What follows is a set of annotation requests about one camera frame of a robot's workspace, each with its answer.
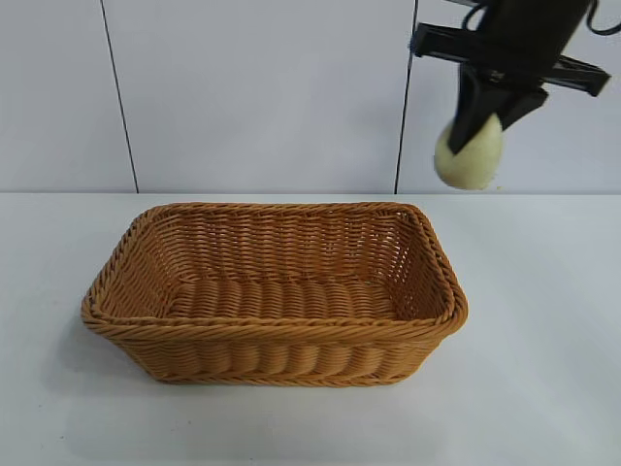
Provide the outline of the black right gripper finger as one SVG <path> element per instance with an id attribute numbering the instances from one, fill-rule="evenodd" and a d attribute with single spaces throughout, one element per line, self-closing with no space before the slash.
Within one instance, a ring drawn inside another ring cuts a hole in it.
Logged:
<path id="1" fill-rule="evenodd" d="M 542 107 L 548 92 L 542 88 L 512 92 L 498 109 L 502 129 L 507 130 L 522 117 Z"/>
<path id="2" fill-rule="evenodd" d="M 459 67 L 457 108 L 450 130 L 452 152 L 461 151 L 490 117 L 497 117 L 504 131 L 513 97 L 514 92 L 507 86 L 480 76 L 478 69 L 470 64 L 462 64 Z"/>

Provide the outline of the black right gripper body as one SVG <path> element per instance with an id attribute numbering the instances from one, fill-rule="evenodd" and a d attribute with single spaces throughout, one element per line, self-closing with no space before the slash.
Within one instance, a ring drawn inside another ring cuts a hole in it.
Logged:
<path id="1" fill-rule="evenodd" d="M 597 1 L 469 1 L 458 27 L 420 22 L 410 52 L 474 66 L 489 80 L 514 85 L 551 83 L 598 96 L 610 79 L 600 67 L 564 55 L 578 26 L 595 29 Z"/>

